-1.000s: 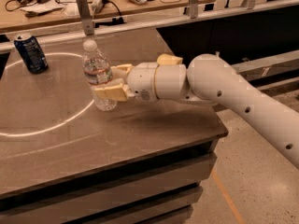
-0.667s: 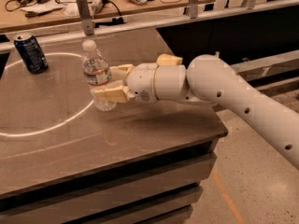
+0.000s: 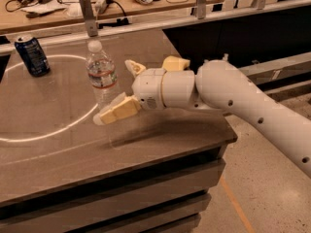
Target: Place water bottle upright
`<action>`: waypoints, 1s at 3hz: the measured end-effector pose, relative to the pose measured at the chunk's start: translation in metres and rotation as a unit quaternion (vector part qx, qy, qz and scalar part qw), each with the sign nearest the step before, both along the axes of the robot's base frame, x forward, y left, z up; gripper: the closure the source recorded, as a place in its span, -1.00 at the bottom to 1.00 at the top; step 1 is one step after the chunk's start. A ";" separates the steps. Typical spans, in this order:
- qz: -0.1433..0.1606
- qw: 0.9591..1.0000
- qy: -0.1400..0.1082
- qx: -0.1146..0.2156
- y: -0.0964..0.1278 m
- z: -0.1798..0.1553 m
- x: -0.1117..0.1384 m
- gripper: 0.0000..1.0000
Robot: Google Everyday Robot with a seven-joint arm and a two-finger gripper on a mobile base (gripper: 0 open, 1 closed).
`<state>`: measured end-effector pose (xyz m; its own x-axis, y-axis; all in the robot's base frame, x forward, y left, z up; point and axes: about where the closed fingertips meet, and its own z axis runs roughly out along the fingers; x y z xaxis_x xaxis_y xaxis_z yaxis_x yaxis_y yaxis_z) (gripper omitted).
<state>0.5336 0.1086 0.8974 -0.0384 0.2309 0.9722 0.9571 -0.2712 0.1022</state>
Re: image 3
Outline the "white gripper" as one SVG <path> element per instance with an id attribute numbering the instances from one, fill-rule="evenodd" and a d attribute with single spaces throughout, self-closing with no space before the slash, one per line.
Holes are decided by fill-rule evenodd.
<path id="1" fill-rule="evenodd" d="M 132 85 L 135 96 L 127 96 L 124 92 L 118 95 L 93 117 L 93 122 L 96 125 L 107 125 L 135 116 L 142 108 L 144 110 L 164 109 L 161 85 L 166 71 L 161 68 L 146 70 L 143 64 L 130 59 L 125 60 L 124 63 L 127 70 L 135 78 Z"/>

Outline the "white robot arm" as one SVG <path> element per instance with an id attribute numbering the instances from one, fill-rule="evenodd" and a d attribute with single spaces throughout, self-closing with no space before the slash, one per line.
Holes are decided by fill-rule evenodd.
<path id="1" fill-rule="evenodd" d="M 182 58 L 168 57 L 160 68 L 125 62 L 134 76 L 133 94 L 121 94 L 94 116 L 98 125 L 132 117 L 142 109 L 224 110 L 257 129 L 311 177 L 311 120 L 263 93 L 227 60 L 211 60 L 197 71 Z"/>

